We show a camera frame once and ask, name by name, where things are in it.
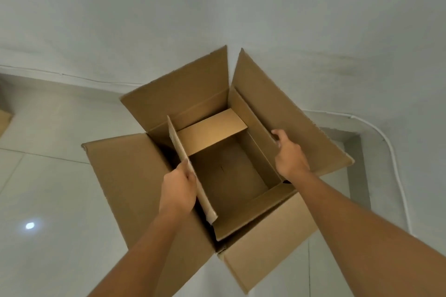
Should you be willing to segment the person's left forearm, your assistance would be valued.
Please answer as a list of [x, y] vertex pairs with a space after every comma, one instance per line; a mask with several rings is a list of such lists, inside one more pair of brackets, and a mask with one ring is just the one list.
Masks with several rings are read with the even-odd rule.
[[87, 297], [153, 297], [173, 241], [191, 209], [169, 204]]

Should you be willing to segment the brown cardboard piece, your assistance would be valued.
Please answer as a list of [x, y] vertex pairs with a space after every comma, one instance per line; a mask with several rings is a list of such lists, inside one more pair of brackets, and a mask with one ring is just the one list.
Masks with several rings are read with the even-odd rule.
[[0, 108], [0, 138], [3, 136], [11, 123], [13, 114]]

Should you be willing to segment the person's left hand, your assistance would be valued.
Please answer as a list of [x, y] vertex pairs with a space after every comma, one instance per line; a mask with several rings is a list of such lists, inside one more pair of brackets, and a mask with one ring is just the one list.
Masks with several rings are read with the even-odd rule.
[[191, 213], [197, 198], [197, 177], [193, 170], [186, 177], [182, 172], [173, 169], [163, 178], [160, 214], [170, 213], [184, 218]]

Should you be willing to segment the person's right forearm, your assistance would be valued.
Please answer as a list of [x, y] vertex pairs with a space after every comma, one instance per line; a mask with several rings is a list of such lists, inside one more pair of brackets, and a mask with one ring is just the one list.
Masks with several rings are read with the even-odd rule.
[[446, 257], [308, 171], [297, 188], [356, 297], [446, 297]]

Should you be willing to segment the person's right hand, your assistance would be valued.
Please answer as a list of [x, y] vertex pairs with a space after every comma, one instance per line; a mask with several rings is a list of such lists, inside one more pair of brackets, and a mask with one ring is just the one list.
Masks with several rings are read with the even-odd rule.
[[307, 158], [302, 148], [292, 140], [287, 144], [278, 146], [279, 152], [275, 157], [276, 170], [287, 181], [296, 185], [310, 174]]

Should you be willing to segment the large cardboard box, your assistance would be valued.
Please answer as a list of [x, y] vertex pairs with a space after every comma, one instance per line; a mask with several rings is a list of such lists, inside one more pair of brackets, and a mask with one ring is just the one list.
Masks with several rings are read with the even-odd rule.
[[284, 129], [323, 176], [354, 164], [241, 49], [229, 82], [227, 47], [120, 98], [143, 133], [82, 145], [130, 249], [154, 220], [165, 174], [182, 160], [198, 198], [154, 297], [172, 297], [217, 255], [249, 293], [317, 230], [275, 169], [272, 129]]

